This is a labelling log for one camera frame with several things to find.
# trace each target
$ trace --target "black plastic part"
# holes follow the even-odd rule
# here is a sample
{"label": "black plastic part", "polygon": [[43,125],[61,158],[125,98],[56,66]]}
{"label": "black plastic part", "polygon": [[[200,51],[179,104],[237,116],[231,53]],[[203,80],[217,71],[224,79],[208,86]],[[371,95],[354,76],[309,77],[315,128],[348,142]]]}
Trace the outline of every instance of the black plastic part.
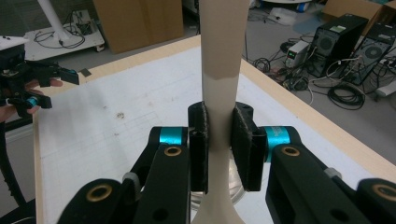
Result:
{"label": "black plastic part", "polygon": [[[111,189],[109,195],[98,202],[89,201],[87,195],[105,195],[104,188],[98,188],[90,193],[90,190],[103,185]],[[119,192],[120,183],[111,179],[97,179],[86,184],[66,206],[58,223],[121,223],[121,220],[112,219],[119,201]]]}
{"label": "black plastic part", "polygon": [[161,128],[162,127],[153,127],[151,129],[148,136],[148,144],[131,169],[131,172],[137,174],[139,177],[139,181],[142,186],[146,184],[152,160],[160,146]]}
{"label": "black plastic part", "polygon": [[356,204],[372,223],[396,223],[396,184],[373,178],[362,180]]}
{"label": "black plastic part", "polygon": [[90,75],[92,75],[92,73],[90,72],[90,70],[83,68],[79,71],[84,77],[88,77]]}
{"label": "black plastic part", "polygon": [[189,150],[179,145],[160,146],[133,223],[190,223],[190,194]]}
{"label": "black plastic part", "polygon": [[38,101],[37,105],[41,106],[41,108],[43,108],[43,109],[52,108],[52,102],[48,96],[36,94],[33,92],[29,92],[29,91],[26,92],[26,95],[27,95],[26,99],[30,98],[31,96],[34,96]]}
{"label": "black plastic part", "polygon": [[68,70],[65,68],[61,68],[59,70],[59,73],[62,81],[79,85],[78,73],[75,70]]}
{"label": "black plastic part", "polygon": [[35,199],[0,217],[0,223],[36,224]]}
{"label": "black plastic part", "polygon": [[8,70],[24,61],[24,45],[18,45],[9,49],[2,49],[0,53],[0,71]]}
{"label": "black plastic part", "polygon": [[236,103],[233,110],[233,133],[231,142],[238,174],[246,191],[260,191],[262,167],[268,150],[264,130],[253,121],[253,108]]}
{"label": "black plastic part", "polygon": [[274,149],[265,197],[274,223],[370,223],[317,160],[302,146]]}
{"label": "black plastic part", "polygon": [[189,106],[189,138],[191,155],[191,191],[207,193],[208,119],[203,102]]}
{"label": "black plastic part", "polygon": [[20,127],[29,125],[31,123],[33,123],[32,115],[22,119],[14,119],[6,123],[6,132],[19,129]]}
{"label": "black plastic part", "polygon": [[[289,133],[290,143],[292,145],[306,148],[303,142],[301,141],[300,135],[298,134],[297,130],[294,127],[292,126],[284,126],[284,127]],[[320,159],[318,159],[310,150],[307,150],[306,153],[308,153],[311,156],[311,159],[317,162],[317,164],[320,166],[320,168],[323,171],[328,168],[326,164],[324,164]]]}

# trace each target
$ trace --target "gray floor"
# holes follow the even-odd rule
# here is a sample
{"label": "gray floor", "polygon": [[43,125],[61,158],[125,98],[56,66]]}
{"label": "gray floor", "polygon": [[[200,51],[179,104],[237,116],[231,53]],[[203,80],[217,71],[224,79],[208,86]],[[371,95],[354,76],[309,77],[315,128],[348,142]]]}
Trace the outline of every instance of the gray floor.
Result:
{"label": "gray floor", "polygon": [[[299,13],[297,15],[297,22],[293,26],[280,25],[271,21],[263,22],[261,18],[265,15],[265,12],[271,10],[268,7],[280,6],[268,5],[265,9],[253,9],[250,13],[253,16],[251,18],[253,21],[247,23],[247,56],[250,60],[260,57],[270,58],[279,50],[279,46],[283,42],[288,41],[288,38],[298,38],[302,34],[312,34],[315,32],[317,25],[320,24],[318,18],[320,6],[315,7],[311,5],[307,12]],[[197,28],[196,22],[191,18],[185,18],[184,23],[185,36],[183,38],[195,35]],[[104,63],[110,63],[117,59],[167,43],[117,55],[112,54],[109,49],[99,53],[92,49],[85,49],[57,57],[54,60],[58,61],[63,67],[79,71],[83,68],[89,69]],[[281,61],[272,64],[274,68],[281,65]],[[311,101],[309,91],[299,91],[295,92],[295,94],[307,103]],[[396,164],[396,119],[394,118],[396,97],[394,95],[383,98],[379,102],[374,100],[373,95],[368,95],[362,109],[350,111],[335,106],[327,96],[314,93],[314,100],[311,105],[318,112],[354,135],[365,145],[375,150],[393,164]],[[9,141],[8,154],[26,199],[34,198],[33,136],[28,134],[18,140]],[[0,216],[2,216],[15,208],[16,204],[9,196],[7,186],[4,182],[0,182],[0,194],[2,195],[0,200]]]}

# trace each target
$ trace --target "black cable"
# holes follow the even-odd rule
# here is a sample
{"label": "black cable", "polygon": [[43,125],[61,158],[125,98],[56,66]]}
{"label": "black cable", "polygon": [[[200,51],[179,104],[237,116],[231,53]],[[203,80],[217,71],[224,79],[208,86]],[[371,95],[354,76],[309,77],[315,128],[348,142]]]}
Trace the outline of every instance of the black cable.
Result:
{"label": "black cable", "polygon": [[[338,93],[338,91],[348,92],[349,94],[341,95]],[[335,105],[347,110],[358,110],[364,105],[365,102],[365,95],[348,85],[338,85],[331,87],[327,93],[327,96]]]}
{"label": "black cable", "polygon": [[279,60],[279,59],[281,59],[281,58],[284,58],[284,57],[286,57],[286,55],[282,55],[282,56],[279,56],[279,57],[277,57],[277,58],[271,59],[271,61],[270,61],[270,62],[273,62],[273,61]]}
{"label": "black cable", "polygon": [[282,50],[282,52],[287,53],[289,48],[293,47],[293,45],[295,45],[298,41],[292,41],[293,39],[297,39],[297,38],[290,38],[288,40],[288,42],[284,42],[280,45],[280,49]]}
{"label": "black cable", "polygon": [[327,93],[325,93],[325,92],[320,92],[320,91],[312,91],[312,92],[317,93],[317,94],[321,94],[321,95],[327,95]]}
{"label": "black cable", "polygon": [[41,34],[41,31],[39,31],[35,34],[35,39],[33,41],[36,42],[41,47],[46,48],[46,49],[75,49],[78,46],[82,45],[85,42],[85,36],[83,34],[80,34],[77,31],[76,27],[72,26],[72,19],[73,19],[74,12],[75,11],[73,10],[72,12],[70,12],[67,15],[66,19],[64,20],[64,25],[67,24],[67,21],[69,21],[69,26],[65,26],[65,27],[63,26],[63,28],[66,29],[71,35],[78,36],[81,38],[77,43],[74,43],[71,45],[64,45],[64,42],[62,40],[59,40],[60,47],[47,46],[47,45],[42,44],[41,42],[46,41],[49,38],[53,37],[55,32],[46,32],[46,33]]}
{"label": "black cable", "polygon": [[200,35],[201,34],[201,16],[199,12],[199,1],[194,0],[194,7],[197,9],[197,14],[198,14],[198,28],[197,28],[197,33],[195,35]]}
{"label": "black cable", "polygon": [[247,32],[245,31],[245,53],[246,53],[246,58],[248,62],[248,41],[247,41]]}
{"label": "black cable", "polygon": [[308,82],[307,77],[290,77],[283,81],[283,87],[289,91],[306,91]]}
{"label": "black cable", "polygon": [[253,61],[253,66],[262,71],[263,73],[271,71],[271,63],[266,58],[260,58]]}

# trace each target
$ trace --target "table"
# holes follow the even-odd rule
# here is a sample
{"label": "table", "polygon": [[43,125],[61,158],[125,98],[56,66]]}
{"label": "table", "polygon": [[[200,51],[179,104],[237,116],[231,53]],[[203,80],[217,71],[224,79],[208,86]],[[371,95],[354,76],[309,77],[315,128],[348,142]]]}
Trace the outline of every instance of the table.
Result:
{"label": "table", "polygon": [[[125,69],[131,69],[139,67],[139,65],[144,65],[148,62],[153,62],[155,60],[172,58],[174,55],[195,49],[200,47],[200,36],[185,39],[170,45],[166,45],[157,49],[152,49],[135,56],[124,58],[113,63],[104,64],[96,68],[90,69],[92,76],[84,77],[80,75],[80,83],[85,83],[81,85],[89,85],[93,83],[99,77],[108,77],[110,75],[117,73],[119,71],[124,71]],[[333,124],[331,121],[320,115],[317,111],[312,109],[309,105],[299,100],[290,92],[283,89],[281,86],[276,84],[267,76],[263,76],[260,71],[251,66],[250,64],[242,61],[241,73],[245,75],[248,81],[253,82],[260,91],[266,92],[268,94],[268,100],[275,100],[280,105],[284,106],[289,112],[292,119],[297,119],[306,124],[310,129],[314,130],[318,135],[326,139],[331,146],[334,146],[344,153],[346,157],[352,159],[351,161],[346,160],[346,163],[356,162],[359,165],[359,170],[350,171],[356,173],[362,173],[362,176],[369,176],[366,172],[385,178],[387,180],[396,182],[396,167],[390,162],[386,161],[384,158],[380,157],[378,154],[373,152],[370,148],[365,146],[363,143],[356,140],[349,133],[346,133],[341,128]],[[57,93],[70,90],[75,88],[71,84],[65,83],[62,88],[52,88],[45,89],[43,92],[47,95],[55,95]],[[34,116],[34,133],[35,133],[35,190],[36,190],[36,208],[37,208],[37,222],[43,223],[44,210],[43,209],[43,170],[42,170],[42,158],[40,151],[40,131],[39,131],[39,117]],[[321,160],[325,160],[327,163],[326,153],[331,153],[324,151],[324,154],[317,155]],[[332,159],[330,162],[341,162]]]}

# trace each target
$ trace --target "cable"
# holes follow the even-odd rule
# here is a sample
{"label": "cable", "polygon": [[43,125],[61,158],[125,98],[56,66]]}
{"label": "cable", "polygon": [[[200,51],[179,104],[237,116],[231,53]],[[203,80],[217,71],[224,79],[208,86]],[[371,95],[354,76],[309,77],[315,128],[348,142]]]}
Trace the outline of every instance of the cable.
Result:
{"label": "cable", "polygon": [[18,224],[18,223],[21,223],[21,222],[23,222],[24,220],[28,220],[28,219],[35,219],[35,217],[25,217],[25,218],[23,218],[23,219],[20,219],[20,220],[18,220],[18,221],[12,222],[12,223],[10,223],[10,224]]}
{"label": "cable", "polygon": [[78,31],[78,28],[76,26],[72,25],[73,15],[76,15],[76,17],[78,18],[78,23],[76,24],[76,26],[81,25],[80,24],[80,22],[82,21],[81,18],[77,14],[75,14],[75,11],[73,10],[71,13],[69,13],[67,15],[67,17],[64,21],[64,29],[66,31],[68,31],[71,35],[80,37],[80,40],[77,43],[65,45],[62,40],[59,40],[58,43],[59,43],[60,47],[53,47],[53,46],[45,45],[42,42],[53,37],[55,32],[46,32],[46,33],[42,34],[41,31],[39,31],[35,34],[35,39],[33,41],[36,42],[41,47],[46,48],[46,49],[75,49],[78,46],[82,45],[85,42],[85,36],[81,32]]}
{"label": "cable", "polygon": [[312,49],[311,54],[306,58],[306,61],[308,61],[312,57],[312,55],[314,55],[316,50],[317,50],[317,46],[314,46],[314,48]]}
{"label": "cable", "polygon": [[271,70],[271,63],[266,58],[260,58],[253,61],[253,66],[262,71],[263,73],[267,73]]}
{"label": "cable", "polygon": [[287,53],[289,48],[293,47],[293,45],[295,45],[296,43],[297,43],[296,41],[284,42],[280,45],[280,49],[282,50],[282,52]]}
{"label": "cable", "polygon": [[245,53],[247,55],[247,62],[248,62],[248,41],[247,41],[247,31],[245,31]]}
{"label": "cable", "polygon": [[199,5],[196,5],[195,8],[197,9],[197,14],[198,14],[198,21],[197,21],[198,28],[197,28],[197,33],[195,35],[200,35],[201,34],[201,19],[200,19],[201,16],[200,16],[200,12],[199,12]]}
{"label": "cable", "polygon": [[283,87],[289,91],[305,91],[308,88],[308,78],[290,77],[285,79]]}
{"label": "cable", "polygon": [[327,70],[326,70],[326,77],[331,77],[332,75],[334,75],[334,74],[336,73],[336,71],[338,70],[338,68],[335,69],[334,72],[332,72],[332,73],[329,74],[330,68],[331,68],[332,66],[334,66],[335,64],[338,63],[338,65],[341,65],[342,62],[357,61],[357,60],[360,59],[360,58],[361,58],[361,56],[359,55],[357,58],[352,58],[352,59],[341,59],[341,60],[335,61],[334,63],[330,64],[329,67],[327,67]]}
{"label": "cable", "polygon": [[312,92],[309,85],[307,85],[306,87],[308,88],[309,92],[311,93],[311,102],[309,102],[309,105],[312,105],[312,103],[314,103],[314,93]]}
{"label": "cable", "polygon": [[[339,94],[339,91],[348,92],[349,94]],[[365,102],[365,94],[358,88],[348,84],[331,87],[327,96],[335,105],[347,110],[358,110],[363,107]]]}

